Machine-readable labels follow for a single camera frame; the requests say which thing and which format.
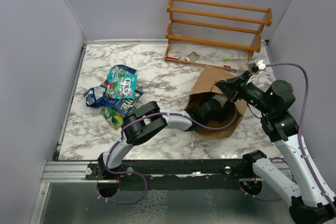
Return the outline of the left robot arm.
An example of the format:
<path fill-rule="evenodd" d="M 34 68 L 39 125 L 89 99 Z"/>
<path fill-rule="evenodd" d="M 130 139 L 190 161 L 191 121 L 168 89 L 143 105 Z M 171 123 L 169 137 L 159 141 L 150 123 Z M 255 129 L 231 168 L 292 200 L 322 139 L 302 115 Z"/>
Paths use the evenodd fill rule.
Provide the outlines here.
<path fill-rule="evenodd" d="M 163 129 L 221 131 L 231 126 L 236 118 L 235 107 L 222 94 L 210 95 L 200 105 L 182 112 L 160 109 L 151 101 L 124 118 L 119 139 L 98 157 L 98 173 L 104 179 L 112 178 L 133 147 L 149 141 Z"/>

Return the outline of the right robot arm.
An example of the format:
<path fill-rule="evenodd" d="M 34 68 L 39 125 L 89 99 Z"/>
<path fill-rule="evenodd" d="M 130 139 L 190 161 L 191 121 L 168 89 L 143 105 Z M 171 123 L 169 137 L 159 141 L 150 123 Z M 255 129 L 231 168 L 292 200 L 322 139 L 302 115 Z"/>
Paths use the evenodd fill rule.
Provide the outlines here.
<path fill-rule="evenodd" d="M 299 124 L 288 109 L 295 102 L 293 88 L 285 80 L 274 81 L 267 91 L 252 84 L 252 72 L 220 80 L 215 86 L 231 101 L 244 100 L 261 112 L 263 131 L 288 164 L 294 180 L 274 167 L 261 151 L 243 156 L 246 177 L 262 178 L 289 208 L 295 223 L 325 223 L 335 218 L 335 193 L 325 183 L 309 155 Z"/>

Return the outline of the dark blue snack packet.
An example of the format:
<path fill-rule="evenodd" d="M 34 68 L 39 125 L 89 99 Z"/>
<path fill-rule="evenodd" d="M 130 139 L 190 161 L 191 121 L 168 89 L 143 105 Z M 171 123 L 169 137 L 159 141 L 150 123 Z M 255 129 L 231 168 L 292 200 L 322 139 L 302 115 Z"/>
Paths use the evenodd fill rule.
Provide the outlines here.
<path fill-rule="evenodd" d="M 86 100 L 86 106 L 91 108 L 100 108 L 102 106 L 110 107 L 118 111 L 122 115 L 130 113 L 143 92 L 135 90 L 135 96 L 133 99 L 108 99 L 106 95 L 106 87 L 103 85 L 96 86 L 88 89 L 83 96 Z"/>

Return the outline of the teal red snack packet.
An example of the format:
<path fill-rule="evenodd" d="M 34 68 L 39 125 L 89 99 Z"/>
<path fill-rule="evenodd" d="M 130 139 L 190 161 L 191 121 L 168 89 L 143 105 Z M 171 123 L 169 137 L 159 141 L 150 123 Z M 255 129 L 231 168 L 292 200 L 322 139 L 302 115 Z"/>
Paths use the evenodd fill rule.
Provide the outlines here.
<path fill-rule="evenodd" d="M 112 82 L 114 78 L 135 74 L 136 71 L 137 71 L 136 69 L 133 69 L 126 65 L 115 65 L 111 67 L 106 80 L 102 83 L 102 86 L 106 87 L 109 83 Z"/>

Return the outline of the brown paper bag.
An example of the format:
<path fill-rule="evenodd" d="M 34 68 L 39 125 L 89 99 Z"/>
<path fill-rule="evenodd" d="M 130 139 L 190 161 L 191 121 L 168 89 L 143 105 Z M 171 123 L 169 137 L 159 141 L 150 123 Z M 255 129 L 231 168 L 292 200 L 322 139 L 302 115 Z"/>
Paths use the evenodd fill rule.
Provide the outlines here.
<path fill-rule="evenodd" d="M 234 76 L 223 70 L 211 66 L 206 66 L 189 94 L 189 101 L 185 108 L 188 114 L 193 113 L 196 108 L 200 107 L 207 100 L 211 99 L 216 94 L 221 94 L 215 83 L 220 80 L 231 79 Z M 231 103 L 226 102 L 224 107 L 215 112 L 209 120 L 196 117 L 195 120 L 207 127 L 219 128 L 225 126 L 223 130 L 213 131 L 204 127 L 196 126 L 196 135 L 198 138 L 211 139 L 226 139 L 233 136 L 234 131 L 239 126 L 247 109 L 247 103 L 243 100 Z"/>

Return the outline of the green snack packet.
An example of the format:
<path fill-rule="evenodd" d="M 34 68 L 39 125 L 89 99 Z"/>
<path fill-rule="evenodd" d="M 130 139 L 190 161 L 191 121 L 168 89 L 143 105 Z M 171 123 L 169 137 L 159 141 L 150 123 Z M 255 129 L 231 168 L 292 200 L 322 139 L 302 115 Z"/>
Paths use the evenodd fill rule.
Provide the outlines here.
<path fill-rule="evenodd" d="M 111 107 L 101 109 L 105 120 L 115 129 L 118 130 L 123 124 L 123 115 Z"/>

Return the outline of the teal white candy bag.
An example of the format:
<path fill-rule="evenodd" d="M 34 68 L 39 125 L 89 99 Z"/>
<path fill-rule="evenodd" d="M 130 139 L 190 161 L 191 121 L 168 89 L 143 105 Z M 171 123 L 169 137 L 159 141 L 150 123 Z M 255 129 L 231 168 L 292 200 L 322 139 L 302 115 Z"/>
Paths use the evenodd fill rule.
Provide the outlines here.
<path fill-rule="evenodd" d="M 110 100 L 133 99 L 138 75 L 115 77 L 108 84 L 106 94 Z"/>

